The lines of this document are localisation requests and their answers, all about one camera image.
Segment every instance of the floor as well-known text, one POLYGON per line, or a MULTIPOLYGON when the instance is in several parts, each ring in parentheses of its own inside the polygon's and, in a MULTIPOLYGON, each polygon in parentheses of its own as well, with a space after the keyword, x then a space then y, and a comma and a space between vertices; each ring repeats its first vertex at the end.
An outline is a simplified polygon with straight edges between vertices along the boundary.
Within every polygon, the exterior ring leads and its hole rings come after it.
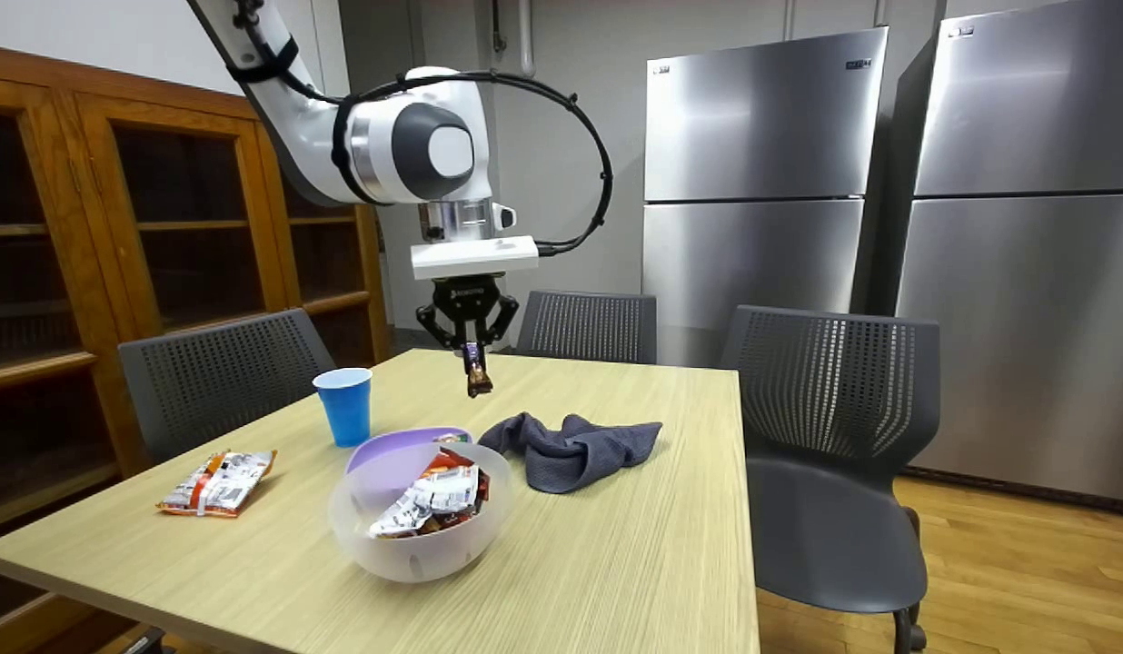
MULTIPOLYGON (((923 519, 932 654, 1123 654, 1123 517, 900 479, 923 519)), ((892 618, 758 592, 766 654, 892 651, 892 618)))

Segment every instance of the crumpled cloth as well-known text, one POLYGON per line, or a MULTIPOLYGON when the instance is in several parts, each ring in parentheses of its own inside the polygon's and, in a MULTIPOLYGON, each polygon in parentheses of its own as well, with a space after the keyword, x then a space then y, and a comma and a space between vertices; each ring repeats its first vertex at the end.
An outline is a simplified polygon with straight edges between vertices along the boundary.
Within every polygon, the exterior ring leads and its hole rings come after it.
POLYGON ((539 416, 515 413, 482 432, 482 448, 522 458, 526 485, 540 493, 573 493, 619 467, 644 466, 654 449, 661 421, 592 426, 566 413, 561 432, 539 416))

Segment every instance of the white bowl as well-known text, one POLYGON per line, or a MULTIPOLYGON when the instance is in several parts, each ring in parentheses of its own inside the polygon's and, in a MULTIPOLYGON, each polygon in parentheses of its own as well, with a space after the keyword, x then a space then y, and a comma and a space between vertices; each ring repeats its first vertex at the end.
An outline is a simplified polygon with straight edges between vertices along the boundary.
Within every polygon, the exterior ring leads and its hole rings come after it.
POLYGON ((466 524, 435 534, 372 539, 372 524, 417 479, 435 449, 439 443, 425 438, 425 432, 367 438, 351 455, 351 467, 332 496, 332 532, 342 551, 367 567, 373 578, 400 584, 451 578, 488 551, 504 519, 514 493, 508 461, 497 449, 475 443, 451 443, 451 449, 488 471, 482 509, 466 524))

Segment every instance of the refrigerator door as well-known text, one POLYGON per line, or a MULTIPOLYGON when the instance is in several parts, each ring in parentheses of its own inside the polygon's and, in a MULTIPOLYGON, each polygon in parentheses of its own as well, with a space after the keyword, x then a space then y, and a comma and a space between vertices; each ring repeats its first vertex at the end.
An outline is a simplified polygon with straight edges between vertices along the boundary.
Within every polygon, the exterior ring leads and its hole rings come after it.
POLYGON ((1123 0, 942 22, 917 196, 1099 190, 1123 190, 1123 0))
POLYGON ((1123 496, 1123 196, 921 200, 898 315, 945 350, 917 466, 1123 496))
POLYGON ((861 196, 886 29, 648 60, 648 200, 861 196))
POLYGON ((644 292, 657 294, 657 360, 711 367, 733 306, 847 310, 861 200, 651 202, 644 292))

